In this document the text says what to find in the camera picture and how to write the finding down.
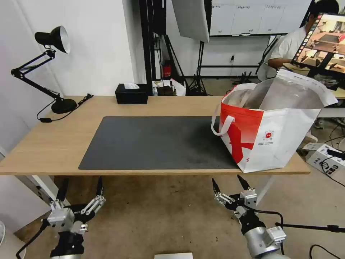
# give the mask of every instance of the bag handle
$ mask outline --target bag handle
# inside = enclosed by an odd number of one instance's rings
[[[215,122],[216,122],[218,108],[219,108],[219,104],[217,105],[215,113],[213,114],[212,119],[211,119],[211,130],[212,130],[214,135],[223,136],[229,130],[229,127],[230,127],[231,123],[235,120],[235,118],[228,115],[228,117],[225,119],[222,130],[219,133],[216,132],[214,126],[215,126]]]

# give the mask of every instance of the person's arm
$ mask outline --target person's arm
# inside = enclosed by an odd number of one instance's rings
[[[284,63],[291,63],[291,59],[273,58],[268,60],[268,65],[275,69],[282,67]]]
[[[286,36],[282,42],[277,43],[274,47],[270,58],[268,59],[268,65],[275,69],[283,66],[284,63],[290,63],[291,59],[284,58],[289,50],[289,38]]]

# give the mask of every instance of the logo on bag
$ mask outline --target logo on bag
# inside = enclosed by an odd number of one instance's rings
[[[263,136],[263,142],[259,142],[259,145],[271,145],[273,144],[274,131],[266,131]]]

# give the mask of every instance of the desk leg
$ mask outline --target desk leg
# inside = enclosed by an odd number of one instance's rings
[[[271,185],[274,183],[275,178],[276,178],[275,175],[269,176],[267,182],[263,186],[261,186],[260,188],[256,188],[256,193],[258,194],[256,205],[259,204],[259,202],[262,200],[264,195],[267,193]]]
[[[56,200],[58,193],[58,187],[49,176],[32,176],[36,182],[42,187],[42,189],[51,197],[52,200]],[[65,205],[71,205],[67,199],[64,201]]]

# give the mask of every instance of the black desk lamp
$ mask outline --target black desk lamp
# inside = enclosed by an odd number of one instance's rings
[[[55,102],[51,106],[51,110],[54,113],[67,113],[71,112],[76,109],[77,103],[72,99],[64,99],[60,97],[60,94],[47,89],[43,86],[40,86],[36,84],[35,82],[31,81],[30,79],[27,79],[25,75],[36,68],[44,65],[45,63],[51,61],[55,58],[55,50],[51,48],[51,46],[56,47],[58,50],[69,53],[70,52],[70,44],[68,41],[68,36],[65,28],[63,26],[56,27],[53,29],[50,33],[48,32],[36,32],[35,33],[35,39],[39,44],[42,44],[47,50],[39,55],[38,57],[30,60],[29,62],[25,63],[24,65],[12,69],[11,74],[15,76],[16,78],[19,78],[20,80],[28,83],[29,85],[35,87],[36,89],[44,92],[45,94],[49,95],[50,97],[55,99]],[[44,60],[43,62],[39,63],[38,65],[31,65],[29,64],[33,63],[34,61],[44,57],[47,55],[49,58]]]

